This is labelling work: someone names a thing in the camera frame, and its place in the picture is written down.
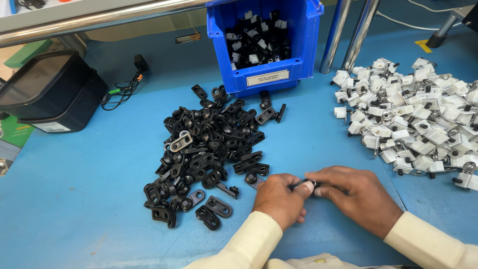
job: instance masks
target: black cable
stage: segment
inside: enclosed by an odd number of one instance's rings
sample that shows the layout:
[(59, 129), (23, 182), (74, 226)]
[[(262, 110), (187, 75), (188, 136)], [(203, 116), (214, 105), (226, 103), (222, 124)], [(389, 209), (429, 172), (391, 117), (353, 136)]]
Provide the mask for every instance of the black cable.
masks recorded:
[[(131, 95), (133, 95), (133, 93), (135, 92), (136, 88), (138, 87), (140, 83), (141, 78), (142, 78), (142, 75), (139, 72), (136, 72), (132, 80), (120, 81), (115, 83), (115, 87), (117, 87), (117, 89), (115, 91), (109, 91), (103, 97), (103, 99), (100, 100), (101, 108), (106, 111), (111, 111), (117, 108), (120, 104), (126, 102), (131, 97)], [(124, 84), (124, 83), (127, 83), (127, 86), (123, 86), (123, 87), (119, 86), (119, 84)], [(106, 101), (106, 100), (109, 100), (109, 98), (112, 96), (121, 96), (121, 98), (119, 101), (115, 101), (115, 102)], [(105, 108), (106, 104), (116, 104), (116, 105), (112, 108)]]

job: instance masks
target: black plastic box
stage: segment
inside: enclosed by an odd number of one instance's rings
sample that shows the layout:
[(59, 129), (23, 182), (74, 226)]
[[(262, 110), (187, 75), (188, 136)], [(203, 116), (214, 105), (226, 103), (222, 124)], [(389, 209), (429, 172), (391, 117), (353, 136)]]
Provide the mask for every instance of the black plastic box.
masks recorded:
[(95, 113), (99, 99), (108, 90), (96, 70), (92, 70), (90, 79), (61, 115), (49, 119), (18, 119), (18, 123), (29, 124), (46, 133), (72, 133), (82, 130)]
[(57, 117), (91, 74), (76, 50), (38, 54), (0, 88), (0, 111), (19, 119)]

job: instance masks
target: man's right hand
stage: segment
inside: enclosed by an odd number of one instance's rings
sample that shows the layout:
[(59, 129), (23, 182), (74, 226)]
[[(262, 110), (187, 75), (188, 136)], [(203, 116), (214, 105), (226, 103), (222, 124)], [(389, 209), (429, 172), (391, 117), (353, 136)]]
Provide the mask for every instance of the man's right hand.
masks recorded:
[(345, 216), (382, 240), (403, 214), (371, 171), (332, 166), (305, 177), (322, 183), (314, 191), (316, 196), (331, 200)]

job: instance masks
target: part number label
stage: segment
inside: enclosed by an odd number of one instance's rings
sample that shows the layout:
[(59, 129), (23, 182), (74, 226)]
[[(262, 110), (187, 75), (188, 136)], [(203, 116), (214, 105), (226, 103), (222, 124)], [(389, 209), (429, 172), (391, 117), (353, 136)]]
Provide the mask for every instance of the part number label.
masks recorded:
[(289, 71), (282, 70), (247, 78), (247, 87), (289, 78)]
[(49, 133), (71, 131), (70, 129), (64, 127), (63, 125), (59, 123), (38, 123), (33, 125)]

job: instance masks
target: cream shirt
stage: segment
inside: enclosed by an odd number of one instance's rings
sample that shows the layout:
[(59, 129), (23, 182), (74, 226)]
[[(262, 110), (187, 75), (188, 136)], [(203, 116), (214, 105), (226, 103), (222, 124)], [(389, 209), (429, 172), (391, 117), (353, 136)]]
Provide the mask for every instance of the cream shirt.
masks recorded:
[[(281, 237), (282, 229), (274, 219), (252, 212), (218, 254), (201, 258), (186, 269), (360, 268), (329, 253), (287, 261), (268, 259)], [(409, 212), (400, 217), (383, 241), (424, 269), (478, 269), (478, 246), (465, 245)]]

